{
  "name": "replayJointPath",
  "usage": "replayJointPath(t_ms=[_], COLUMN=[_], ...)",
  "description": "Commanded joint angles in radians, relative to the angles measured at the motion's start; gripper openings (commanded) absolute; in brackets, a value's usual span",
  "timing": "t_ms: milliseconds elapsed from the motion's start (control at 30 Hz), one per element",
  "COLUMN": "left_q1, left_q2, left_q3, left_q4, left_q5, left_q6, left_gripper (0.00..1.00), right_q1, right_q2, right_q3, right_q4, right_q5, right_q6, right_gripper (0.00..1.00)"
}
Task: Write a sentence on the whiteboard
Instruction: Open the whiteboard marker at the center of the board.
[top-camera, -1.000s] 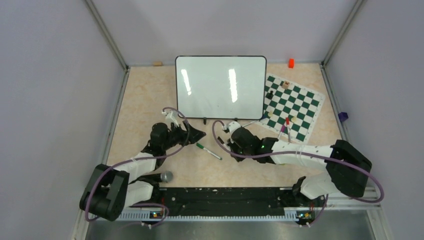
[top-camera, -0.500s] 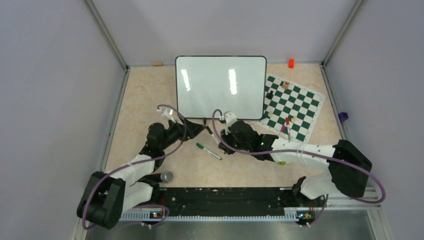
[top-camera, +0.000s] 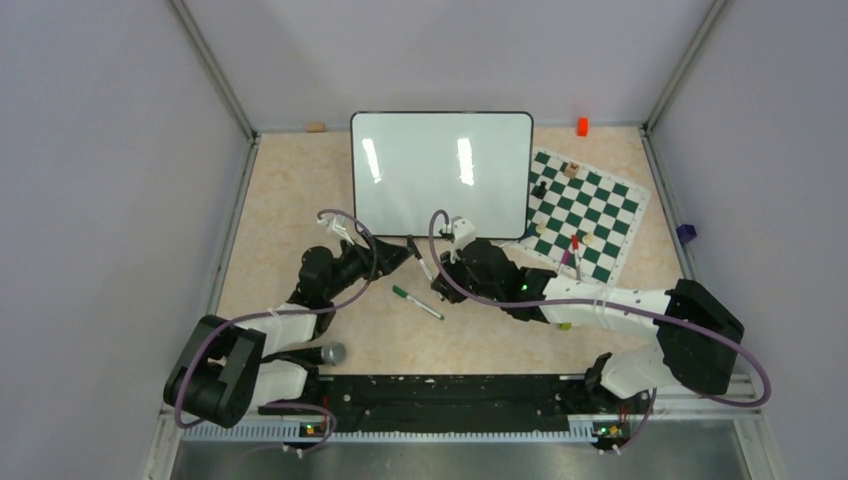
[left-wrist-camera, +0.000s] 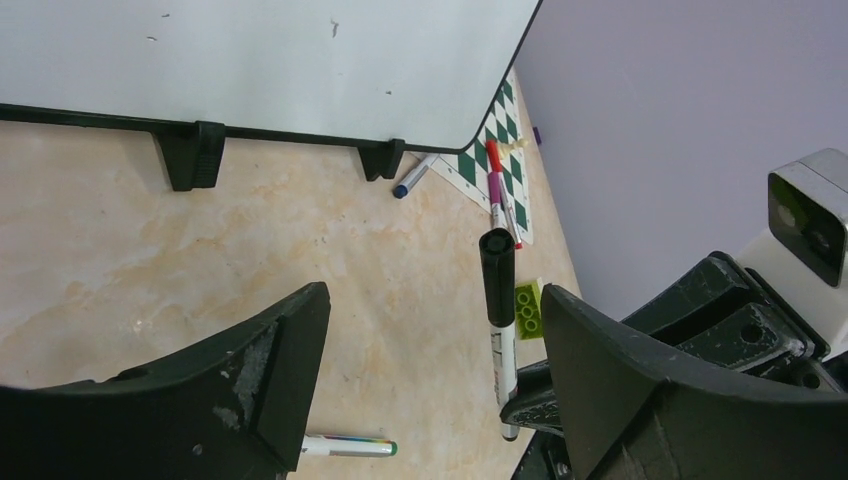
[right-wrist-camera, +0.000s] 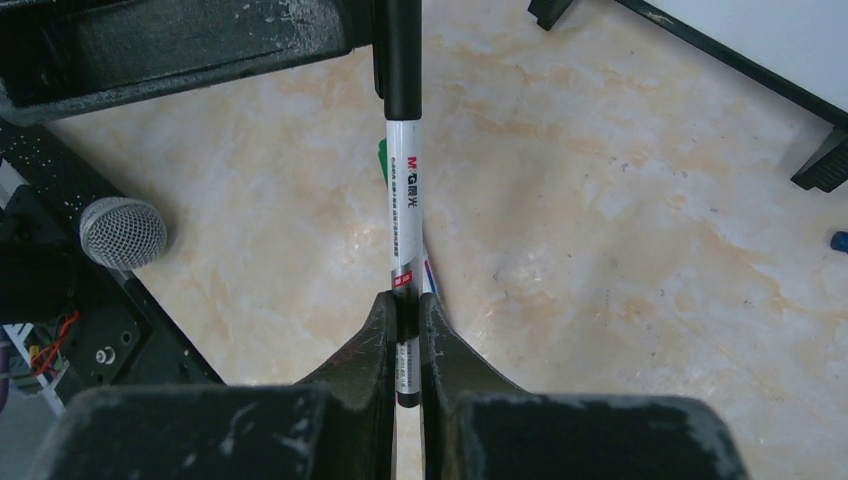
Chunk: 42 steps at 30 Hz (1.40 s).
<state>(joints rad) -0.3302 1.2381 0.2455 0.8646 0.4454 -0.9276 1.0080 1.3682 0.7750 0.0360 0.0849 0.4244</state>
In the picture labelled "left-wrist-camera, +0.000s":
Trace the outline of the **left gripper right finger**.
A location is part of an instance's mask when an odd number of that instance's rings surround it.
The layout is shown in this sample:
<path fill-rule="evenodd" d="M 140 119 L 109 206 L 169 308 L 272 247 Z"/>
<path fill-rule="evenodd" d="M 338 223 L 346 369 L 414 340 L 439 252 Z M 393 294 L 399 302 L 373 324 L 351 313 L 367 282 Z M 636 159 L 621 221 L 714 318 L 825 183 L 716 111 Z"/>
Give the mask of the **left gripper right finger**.
<path fill-rule="evenodd" d="M 845 394 L 702 361 L 553 284 L 542 315 L 577 478 L 846 477 Z"/>

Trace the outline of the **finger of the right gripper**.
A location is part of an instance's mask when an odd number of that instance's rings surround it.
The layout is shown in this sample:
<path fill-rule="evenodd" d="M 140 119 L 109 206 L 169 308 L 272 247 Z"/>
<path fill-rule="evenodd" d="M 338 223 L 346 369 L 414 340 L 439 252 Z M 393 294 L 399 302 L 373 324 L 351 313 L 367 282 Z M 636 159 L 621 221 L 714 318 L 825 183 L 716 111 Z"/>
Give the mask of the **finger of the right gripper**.
<path fill-rule="evenodd" d="M 564 437 L 550 364 L 542 360 L 517 371 L 517 393 L 500 412 L 501 420 Z"/>

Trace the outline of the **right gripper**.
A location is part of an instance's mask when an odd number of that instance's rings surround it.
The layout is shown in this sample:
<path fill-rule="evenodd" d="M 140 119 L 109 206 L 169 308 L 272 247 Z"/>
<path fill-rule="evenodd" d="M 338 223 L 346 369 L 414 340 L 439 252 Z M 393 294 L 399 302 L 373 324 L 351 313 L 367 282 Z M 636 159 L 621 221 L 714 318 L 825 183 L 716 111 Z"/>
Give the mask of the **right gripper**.
<path fill-rule="evenodd" d="M 714 251 L 624 324 L 717 366 L 813 390 L 847 390 L 847 356 L 750 267 Z"/>

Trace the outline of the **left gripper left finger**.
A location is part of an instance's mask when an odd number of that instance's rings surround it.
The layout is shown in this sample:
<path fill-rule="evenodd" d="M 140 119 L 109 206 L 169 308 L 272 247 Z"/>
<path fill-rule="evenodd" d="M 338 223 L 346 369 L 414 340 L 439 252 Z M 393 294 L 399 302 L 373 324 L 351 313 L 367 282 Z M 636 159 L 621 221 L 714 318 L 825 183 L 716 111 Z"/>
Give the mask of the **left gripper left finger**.
<path fill-rule="evenodd" d="M 295 471 L 331 311 L 309 283 L 103 381 L 1 390 L 5 479 L 283 479 Z"/>

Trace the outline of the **black cap white marker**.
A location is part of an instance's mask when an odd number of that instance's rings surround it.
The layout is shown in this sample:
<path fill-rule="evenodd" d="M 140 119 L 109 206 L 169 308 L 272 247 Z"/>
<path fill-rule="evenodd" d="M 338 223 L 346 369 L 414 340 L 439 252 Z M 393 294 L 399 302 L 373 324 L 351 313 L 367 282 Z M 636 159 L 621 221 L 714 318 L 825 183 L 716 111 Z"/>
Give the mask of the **black cap white marker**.
<path fill-rule="evenodd" d="M 494 365 L 494 391 L 498 412 L 518 389 L 515 323 L 515 252 L 511 233 L 497 227 L 479 240 L 490 344 Z"/>

